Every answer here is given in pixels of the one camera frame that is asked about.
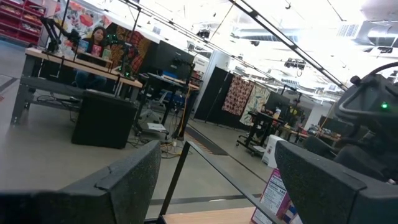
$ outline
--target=floor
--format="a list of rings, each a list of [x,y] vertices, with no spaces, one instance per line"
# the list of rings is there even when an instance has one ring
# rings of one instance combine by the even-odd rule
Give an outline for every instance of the floor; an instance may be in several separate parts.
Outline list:
[[[58,190],[134,153],[135,148],[130,145],[115,150],[72,144],[74,124],[69,119],[69,111],[32,105],[21,125],[10,126],[24,49],[0,42],[0,52],[7,52],[0,54],[0,86],[8,82],[5,89],[0,88],[3,97],[0,101],[0,190]],[[261,194],[272,169],[260,158],[251,157],[243,147],[235,146],[241,131],[194,120],[190,120],[189,125],[231,155],[210,155],[226,172],[250,193]],[[178,158],[162,159],[148,217],[158,215],[177,161]],[[229,182],[194,153],[187,157],[169,213],[250,206]]]

